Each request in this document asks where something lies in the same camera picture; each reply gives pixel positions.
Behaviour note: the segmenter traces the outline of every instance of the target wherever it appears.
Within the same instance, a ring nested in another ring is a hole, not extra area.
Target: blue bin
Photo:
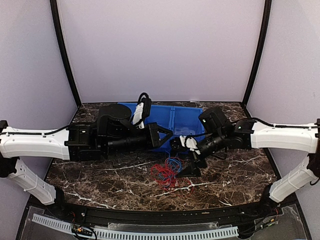
[[[130,108],[132,114],[135,113],[136,103],[119,102]],[[157,123],[159,126],[173,131],[173,137],[180,135],[197,135],[205,132],[204,127],[198,119],[198,116],[203,112],[202,108],[183,107],[183,106],[164,106],[151,105],[150,116],[144,121],[145,124]],[[170,140],[166,141],[161,147],[154,149],[154,152],[170,151]]]

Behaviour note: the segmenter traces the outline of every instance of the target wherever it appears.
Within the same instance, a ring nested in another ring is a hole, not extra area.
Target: black pole
[[[61,29],[57,0],[50,0],[50,5],[51,5],[51,12],[52,12],[52,18],[53,18],[56,39],[58,41],[58,45],[59,45],[60,54],[61,54],[64,70],[66,73],[66,77],[68,78],[68,82],[69,82],[69,85],[70,85],[70,88],[72,91],[74,101],[75,101],[77,107],[80,107],[81,100],[79,97],[79,93],[77,90],[77,86],[76,86],[75,79],[74,79],[74,76],[71,71],[71,67],[70,67],[70,63],[69,63],[69,59],[68,59],[68,55],[67,55],[64,36],[62,33],[62,29]]]
[[[253,65],[249,77],[248,84],[246,86],[245,94],[242,100],[242,103],[246,106],[248,104],[252,89],[255,84],[260,59],[262,56],[262,52],[265,45],[266,35],[267,35],[267,29],[268,29],[268,23],[269,23],[269,17],[270,17],[270,11],[271,11],[271,3],[272,0],[265,0],[264,2],[264,10],[263,10],[263,17],[262,17],[262,24],[260,29],[260,35],[258,40],[258,45],[256,47],[256,52],[253,60]]]

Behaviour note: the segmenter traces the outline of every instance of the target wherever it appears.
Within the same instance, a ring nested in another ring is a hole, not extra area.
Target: white perforated rail
[[[33,215],[33,222],[48,228],[71,234],[71,224],[38,214]],[[208,231],[180,232],[180,233],[143,233],[113,231],[95,227],[94,231],[99,240],[216,240],[238,236],[238,227],[228,227]]]

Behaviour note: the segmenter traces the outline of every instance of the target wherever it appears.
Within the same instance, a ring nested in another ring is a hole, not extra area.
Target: brown marble surface
[[[108,103],[87,103],[80,107],[74,122],[92,122],[99,107]],[[238,103],[156,102],[153,104],[222,107],[231,121],[245,118]],[[110,156],[104,161],[70,162],[54,159],[46,181],[65,192],[73,204],[136,211],[202,210],[257,202],[264,187],[276,177],[262,149],[229,150],[228,158],[208,157],[202,177],[180,180],[170,191],[161,189],[150,175],[154,164],[167,156],[140,152]]]

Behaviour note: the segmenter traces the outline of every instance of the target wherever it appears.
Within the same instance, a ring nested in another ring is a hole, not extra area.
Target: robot
[[[173,132],[156,122],[145,124],[150,115],[151,99],[139,97],[133,117],[129,108],[111,104],[99,109],[95,122],[70,124],[55,130],[24,130],[0,121],[0,177],[7,178],[35,196],[45,206],[63,210],[64,192],[33,173],[19,158],[49,157],[71,161],[107,159],[108,155],[159,148],[172,138]],[[268,185],[260,208],[268,212],[287,196],[320,177],[320,119],[304,125],[270,124],[258,118],[235,122],[220,108],[210,108],[199,117],[206,137],[197,142],[188,135],[175,137],[170,145],[175,152],[189,150],[191,164],[176,177],[200,177],[206,157],[224,149],[280,148],[305,151],[308,156],[282,179]]]

